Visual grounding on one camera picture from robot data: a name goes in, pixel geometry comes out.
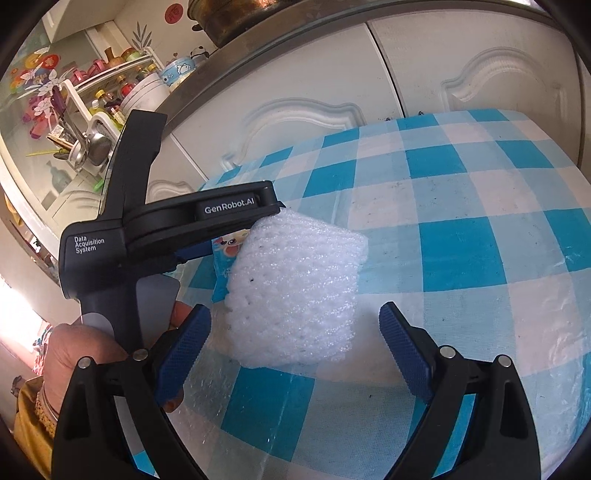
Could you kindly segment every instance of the cartoon cow picture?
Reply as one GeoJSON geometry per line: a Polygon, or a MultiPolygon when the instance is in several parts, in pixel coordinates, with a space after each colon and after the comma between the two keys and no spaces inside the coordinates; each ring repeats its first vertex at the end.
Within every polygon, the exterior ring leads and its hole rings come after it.
{"type": "Polygon", "coordinates": [[[224,235],[214,240],[213,244],[224,252],[227,257],[235,257],[240,251],[241,245],[248,236],[248,230],[240,230],[238,232],[231,233],[230,235],[224,235]]]}

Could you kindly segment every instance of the yellow sleeve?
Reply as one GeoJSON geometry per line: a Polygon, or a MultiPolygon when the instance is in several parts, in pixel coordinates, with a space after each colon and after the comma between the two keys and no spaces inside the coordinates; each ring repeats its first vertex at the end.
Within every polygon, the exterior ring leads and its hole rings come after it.
{"type": "Polygon", "coordinates": [[[14,439],[39,473],[50,480],[53,438],[35,413],[35,402],[42,385],[43,377],[37,377],[21,389],[14,420],[14,439]]]}

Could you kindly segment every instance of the plastic container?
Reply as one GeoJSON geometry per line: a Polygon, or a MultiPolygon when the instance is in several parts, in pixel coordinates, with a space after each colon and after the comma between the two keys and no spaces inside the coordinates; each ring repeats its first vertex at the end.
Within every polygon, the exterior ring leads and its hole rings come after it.
{"type": "Polygon", "coordinates": [[[70,81],[72,85],[78,85],[79,83],[84,82],[88,78],[88,74],[84,70],[74,70],[70,75],[70,81]]]}
{"type": "Polygon", "coordinates": [[[141,58],[142,54],[137,51],[135,48],[131,47],[128,48],[127,50],[125,50],[121,56],[123,57],[123,59],[125,61],[132,61],[132,60],[137,60],[138,58],[141,58]]]}
{"type": "Polygon", "coordinates": [[[88,69],[88,78],[98,75],[107,69],[107,64],[104,60],[98,59],[92,62],[92,65],[88,69]]]}
{"type": "Polygon", "coordinates": [[[123,100],[121,111],[125,116],[134,109],[154,112],[169,95],[170,90],[163,80],[157,73],[152,73],[123,100]]]}

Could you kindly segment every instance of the metal ladle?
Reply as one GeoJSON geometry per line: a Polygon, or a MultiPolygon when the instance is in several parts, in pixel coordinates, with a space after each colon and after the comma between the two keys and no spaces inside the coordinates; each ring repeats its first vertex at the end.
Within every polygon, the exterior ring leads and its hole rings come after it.
{"type": "Polygon", "coordinates": [[[94,132],[88,139],[88,159],[90,162],[97,167],[101,165],[109,156],[112,145],[111,139],[94,132]]]}
{"type": "Polygon", "coordinates": [[[66,122],[66,124],[73,130],[74,135],[78,140],[77,144],[79,145],[79,148],[77,149],[76,146],[74,146],[71,154],[74,168],[81,166],[87,158],[93,165],[101,165],[111,151],[111,140],[98,132],[95,132],[90,138],[88,138],[80,131],[77,125],[73,122],[70,113],[66,108],[66,102],[61,96],[60,89],[57,85],[52,89],[51,104],[58,116],[63,118],[64,122],[66,122]]]}

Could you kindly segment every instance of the blue gripper pad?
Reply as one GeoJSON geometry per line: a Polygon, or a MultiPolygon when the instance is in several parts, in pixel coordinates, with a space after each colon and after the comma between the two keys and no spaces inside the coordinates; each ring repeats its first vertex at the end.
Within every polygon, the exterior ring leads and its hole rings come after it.
{"type": "Polygon", "coordinates": [[[155,375],[154,398],[158,405],[162,406],[178,395],[211,329],[209,309],[197,305],[179,328],[180,335],[155,375]]]}
{"type": "Polygon", "coordinates": [[[379,311],[379,331],[386,340],[408,389],[428,404],[433,398],[431,366],[420,354],[411,336],[396,318],[388,303],[379,311]]]}

